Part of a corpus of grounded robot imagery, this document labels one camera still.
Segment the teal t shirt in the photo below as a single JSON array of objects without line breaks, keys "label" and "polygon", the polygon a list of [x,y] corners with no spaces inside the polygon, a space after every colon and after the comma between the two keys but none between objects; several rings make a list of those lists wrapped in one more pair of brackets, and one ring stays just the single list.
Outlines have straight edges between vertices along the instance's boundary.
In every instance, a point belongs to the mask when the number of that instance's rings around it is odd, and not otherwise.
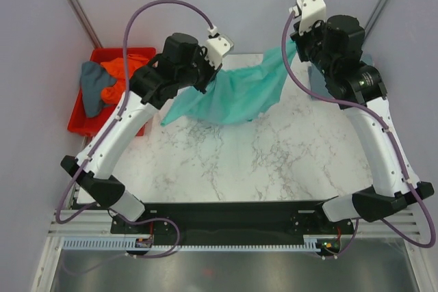
[{"label": "teal t shirt", "polygon": [[269,49],[260,64],[220,70],[204,94],[193,87],[184,89],[161,125],[183,116],[219,125],[252,121],[280,101],[287,76],[281,48]]}]

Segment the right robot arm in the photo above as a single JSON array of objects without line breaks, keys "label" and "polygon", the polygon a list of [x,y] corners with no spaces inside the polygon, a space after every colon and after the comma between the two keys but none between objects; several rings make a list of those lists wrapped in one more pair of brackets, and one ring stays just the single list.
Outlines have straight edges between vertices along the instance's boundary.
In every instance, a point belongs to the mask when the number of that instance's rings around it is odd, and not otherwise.
[{"label": "right robot arm", "polygon": [[336,15],[315,20],[299,32],[294,24],[291,39],[300,61],[310,62],[324,77],[332,101],[353,125],[372,173],[372,185],[320,205],[313,224],[321,233],[331,232],[339,221],[362,218],[375,222],[389,217],[418,200],[434,195],[409,167],[398,142],[389,112],[387,90],[379,71],[362,60],[365,30],[352,16]]}]

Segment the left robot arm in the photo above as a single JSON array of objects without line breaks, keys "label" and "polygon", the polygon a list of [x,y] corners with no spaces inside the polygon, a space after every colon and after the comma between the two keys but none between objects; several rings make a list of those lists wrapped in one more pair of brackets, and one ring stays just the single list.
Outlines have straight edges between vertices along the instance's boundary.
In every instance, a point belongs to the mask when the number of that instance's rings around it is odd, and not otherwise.
[{"label": "left robot arm", "polygon": [[167,37],[163,51],[133,73],[129,91],[87,148],[61,161],[73,182],[98,205],[123,216],[134,232],[147,230],[150,216],[144,204],[113,176],[115,165],[138,131],[179,90],[194,87],[205,93],[232,48],[232,41],[220,34],[209,37],[204,45],[187,34]]}]

